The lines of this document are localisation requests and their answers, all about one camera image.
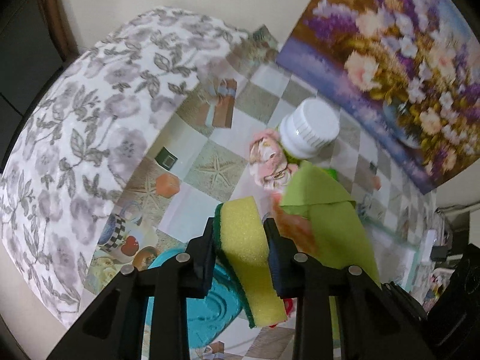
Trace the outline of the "small green tissue pack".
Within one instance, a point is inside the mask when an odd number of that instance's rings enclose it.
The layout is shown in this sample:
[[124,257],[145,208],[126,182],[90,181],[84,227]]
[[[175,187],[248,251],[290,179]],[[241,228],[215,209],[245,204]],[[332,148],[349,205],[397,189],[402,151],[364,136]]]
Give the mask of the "small green tissue pack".
[[334,180],[338,180],[338,174],[335,169],[332,168],[323,168],[323,171],[326,172]]

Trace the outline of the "lime green cloth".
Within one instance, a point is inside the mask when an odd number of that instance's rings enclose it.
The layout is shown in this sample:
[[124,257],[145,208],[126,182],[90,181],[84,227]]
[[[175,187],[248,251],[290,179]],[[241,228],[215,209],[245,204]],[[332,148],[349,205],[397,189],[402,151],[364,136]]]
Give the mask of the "lime green cloth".
[[295,359],[332,359],[339,334],[347,359],[381,359],[379,273],[356,204],[334,178],[308,162],[293,175],[281,212],[306,221],[312,239],[285,283],[297,297]]

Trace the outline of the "teal plastic toy case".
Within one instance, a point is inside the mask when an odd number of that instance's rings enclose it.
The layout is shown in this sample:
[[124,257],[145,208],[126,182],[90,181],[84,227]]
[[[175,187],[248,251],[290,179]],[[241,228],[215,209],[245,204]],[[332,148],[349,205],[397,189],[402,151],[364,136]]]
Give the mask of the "teal plastic toy case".
[[242,311],[242,304],[227,270],[216,264],[211,288],[203,299],[187,298],[189,348],[204,347],[216,339]]

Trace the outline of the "grey floral tablecloth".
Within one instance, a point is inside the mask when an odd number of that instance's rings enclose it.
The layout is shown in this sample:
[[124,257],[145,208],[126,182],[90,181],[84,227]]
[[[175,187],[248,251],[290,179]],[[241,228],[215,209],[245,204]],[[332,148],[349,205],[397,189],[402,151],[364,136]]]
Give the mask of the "grey floral tablecloth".
[[247,37],[221,19],[157,7],[81,55],[29,117],[1,174],[1,240],[65,327],[114,205],[198,68]]

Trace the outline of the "white capped plastic bottle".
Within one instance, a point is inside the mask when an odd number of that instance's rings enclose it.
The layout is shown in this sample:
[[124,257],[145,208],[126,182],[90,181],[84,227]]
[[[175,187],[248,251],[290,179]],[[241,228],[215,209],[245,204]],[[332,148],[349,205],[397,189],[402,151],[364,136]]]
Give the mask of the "white capped plastic bottle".
[[324,99],[309,97],[282,119],[278,131],[281,145],[290,156],[309,159],[337,138],[340,124]]

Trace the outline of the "mint white storage tray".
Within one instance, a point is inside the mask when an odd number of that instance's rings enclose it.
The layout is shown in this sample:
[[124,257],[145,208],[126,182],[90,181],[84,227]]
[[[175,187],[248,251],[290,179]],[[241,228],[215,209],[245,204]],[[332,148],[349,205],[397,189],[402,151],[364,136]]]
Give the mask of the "mint white storage tray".
[[430,252],[437,238],[435,231],[425,232],[419,244],[411,244],[371,219],[365,219],[363,225],[373,246],[380,281],[394,282],[422,303],[434,271]]

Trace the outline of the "yellow green sponge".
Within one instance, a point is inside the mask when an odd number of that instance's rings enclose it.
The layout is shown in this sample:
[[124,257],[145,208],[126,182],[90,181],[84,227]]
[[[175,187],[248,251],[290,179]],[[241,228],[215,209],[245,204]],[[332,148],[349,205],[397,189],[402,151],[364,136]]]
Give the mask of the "yellow green sponge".
[[287,320],[284,301],[272,286],[269,245],[253,197],[220,204],[213,217],[217,258],[233,281],[251,328]]

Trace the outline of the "red pink yarn flower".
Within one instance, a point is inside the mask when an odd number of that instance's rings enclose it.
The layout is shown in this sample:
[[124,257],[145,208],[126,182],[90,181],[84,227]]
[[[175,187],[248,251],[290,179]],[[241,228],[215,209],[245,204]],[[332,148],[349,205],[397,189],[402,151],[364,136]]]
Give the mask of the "red pink yarn flower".
[[292,299],[292,298],[285,298],[283,300],[283,303],[284,303],[284,309],[285,309],[285,313],[286,313],[286,318],[284,320],[282,320],[281,322],[277,322],[273,325],[270,325],[270,328],[275,328],[276,326],[278,326],[279,324],[281,323],[286,323],[291,317],[292,315],[294,314],[294,311],[295,311],[295,299]]

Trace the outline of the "floral painting canvas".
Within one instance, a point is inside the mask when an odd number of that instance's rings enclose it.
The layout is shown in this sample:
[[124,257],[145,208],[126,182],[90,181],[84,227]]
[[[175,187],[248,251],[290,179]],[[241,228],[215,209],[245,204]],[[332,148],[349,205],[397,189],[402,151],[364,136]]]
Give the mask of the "floral painting canvas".
[[479,159],[479,40],[452,0],[311,0],[277,63],[353,116],[422,193]]

